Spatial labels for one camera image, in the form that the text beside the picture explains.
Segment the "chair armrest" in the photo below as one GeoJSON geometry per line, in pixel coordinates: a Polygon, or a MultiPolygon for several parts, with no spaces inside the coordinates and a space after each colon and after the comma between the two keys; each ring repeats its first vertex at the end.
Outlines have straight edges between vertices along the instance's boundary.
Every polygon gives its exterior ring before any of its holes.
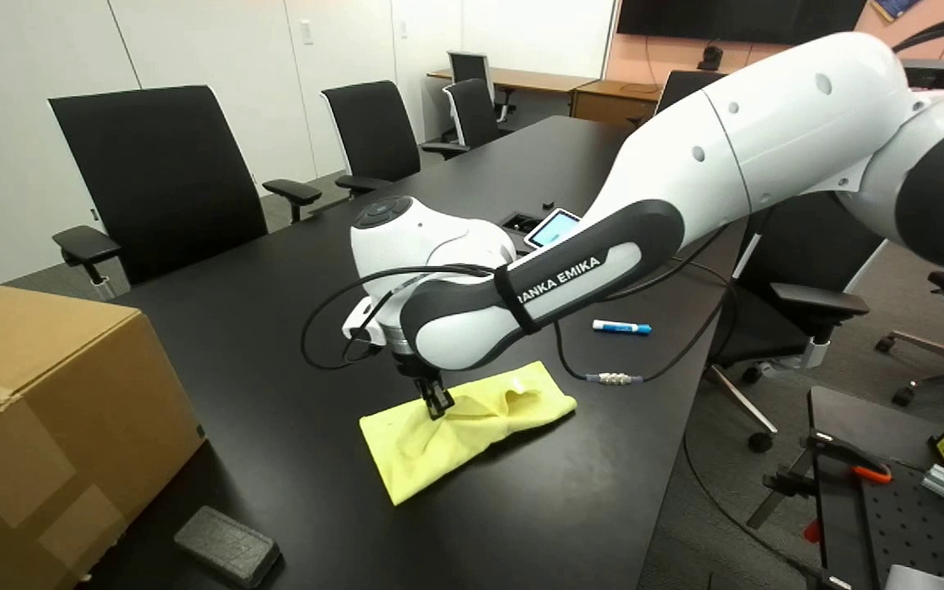
{"type": "Polygon", "coordinates": [[[352,193],[370,193],[370,191],[395,188],[390,179],[376,179],[376,177],[339,177],[333,183],[346,188],[352,193]]]}
{"type": "Polygon", "coordinates": [[[315,203],[322,193],[308,183],[299,183],[299,179],[284,179],[284,177],[277,177],[269,183],[262,183],[269,193],[279,193],[282,199],[289,199],[289,207],[308,207],[315,203]]]}
{"type": "Polygon", "coordinates": [[[468,155],[468,146],[448,143],[448,141],[425,141],[425,143],[421,143],[421,151],[441,155],[446,162],[460,158],[460,155],[468,155]]]}
{"type": "Polygon", "coordinates": [[[103,258],[114,258],[121,246],[108,239],[103,230],[92,225],[72,225],[54,236],[60,251],[69,264],[94,264],[103,258]]]}
{"type": "Polygon", "coordinates": [[[833,290],[833,289],[813,289],[813,286],[792,286],[792,281],[770,281],[770,290],[782,304],[803,304],[803,307],[820,307],[820,311],[837,311],[837,316],[870,316],[867,297],[848,295],[848,290],[833,290]]]}

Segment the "chair wheel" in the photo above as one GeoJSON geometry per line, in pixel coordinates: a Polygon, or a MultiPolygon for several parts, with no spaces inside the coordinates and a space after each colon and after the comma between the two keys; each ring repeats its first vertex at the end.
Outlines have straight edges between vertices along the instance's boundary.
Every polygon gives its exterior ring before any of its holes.
{"type": "Polygon", "coordinates": [[[749,448],[758,452],[758,457],[770,452],[770,446],[774,446],[774,433],[749,437],[749,448]]]}
{"type": "Polygon", "coordinates": [[[762,382],[762,378],[765,371],[758,365],[741,371],[741,382],[762,382]]]}
{"type": "Polygon", "coordinates": [[[894,402],[894,405],[909,405],[909,402],[911,402],[911,396],[915,396],[915,390],[911,390],[911,388],[904,388],[904,390],[898,390],[898,394],[893,396],[893,402],[894,402]]]}
{"type": "Polygon", "coordinates": [[[894,347],[894,337],[881,337],[881,341],[875,344],[880,353],[893,353],[893,347],[894,347]]]}

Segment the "chair backrest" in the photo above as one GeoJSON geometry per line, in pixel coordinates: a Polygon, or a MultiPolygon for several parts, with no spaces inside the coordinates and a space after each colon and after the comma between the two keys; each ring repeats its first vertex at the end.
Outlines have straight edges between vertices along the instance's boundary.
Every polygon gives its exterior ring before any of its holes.
{"type": "Polygon", "coordinates": [[[421,169],[416,136],[395,81],[323,92],[342,131],[352,177],[401,179],[421,169]]]}
{"type": "Polygon", "coordinates": [[[448,73],[454,73],[454,81],[483,79],[487,97],[498,101],[492,69],[483,52],[448,52],[448,73]]]}
{"type": "Polygon", "coordinates": [[[50,106],[130,281],[266,231],[256,183],[205,85],[50,106]]]}
{"type": "Polygon", "coordinates": [[[671,109],[674,101],[696,96],[698,89],[710,85],[724,79],[720,73],[681,73],[681,69],[671,69],[670,79],[665,79],[665,89],[663,89],[663,97],[657,106],[657,116],[671,109]]]}
{"type": "Polygon", "coordinates": [[[456,117],[456,134],[461,146],[471,151],[505,134],[496,117],[496,101],[486,92],[483,79],[467,79],[467,81],[446,85],[441,92],[456,117]]]}
{"type": "Polygon", "coordinates": [[[745,270],[745,281],[797,281],[829,290],[846,290],[884,241],[837,193],[806,193],[762,211],[749,222],[751,231],[762,231],[762,241],[745,270]]]}

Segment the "cardboard box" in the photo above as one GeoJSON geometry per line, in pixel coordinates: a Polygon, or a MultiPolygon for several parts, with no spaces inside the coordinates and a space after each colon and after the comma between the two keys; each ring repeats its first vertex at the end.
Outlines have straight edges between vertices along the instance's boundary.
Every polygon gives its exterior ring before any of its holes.
{"type": "Polygon", "coordinates": [[[0,289],[0,587],[72,587],[200,442],[141,311],[0,289]]]}

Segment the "table surface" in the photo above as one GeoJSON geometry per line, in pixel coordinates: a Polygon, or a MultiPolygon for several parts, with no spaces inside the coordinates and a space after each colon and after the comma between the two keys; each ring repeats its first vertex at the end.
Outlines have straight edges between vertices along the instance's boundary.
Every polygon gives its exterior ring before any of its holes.
{"type": "MultiPolygon", "coordinates": [[[[433,69],[431,79],[454,79],[454,73],[448,69],[433,69]]],[[[526,69],[492,69],[492,81],[498,89],[515,89],[515,92],[572,96],[575,89],[592,81],[592,75],[550,75],[550,73],[526,73],[526,69]]]]}
{"type": "MultiPolygon", "coordinates": [[[[809,390],[809,419],[813,428],[909,469],[932,469],[928,437],[942,433],[936,423],[827,388],[809,390]]],[[[853,587],[875,587],[862,489],[842,471],[846,465],[837,461],[833,471],[820,474],[822,560],[829,573],[853,587]]]]}
{"type": "Polygon", "coordinates": [[[576,85],[576,96],[611,96],[611,97],[657,101],[663,96],[663,85],[596,79],[596,81],[576,85]]]}
{"type": "MultiPolygon", "coordinates": [[[[603,143],[591,122],[546,117],[410,177],[397,193],[478,221],[542,203],[579,212],[605,177],[603,143]]],[[[687,352],[660,379],[631,390],[572,379],[550,331],[448,378],[460,382],[544,360],[576,396],[576,414],[487,448],[395,508],[358,419],[412,400],[412,382],[388,353],[352,371],[310,371],[299,353],[310,304],[355,276],[346,225],[370,199],[322,211],[127,295],[153,322],[210,448],[103,560],[98,587],[216,587],[172,547],[200,504],[279,540],[284,566],[273,587],[637,587],[738,231],[728,230],[698,263],[644,295],[563,317],[566,353],[579,371],[652,375],[687,352]],[[587,325],[596,316],[652,322],[657,337],[592,337],[587,325]]],[[[322,360],[339,360],[345,311],[332,307],[310,327],[322,360]]]]}

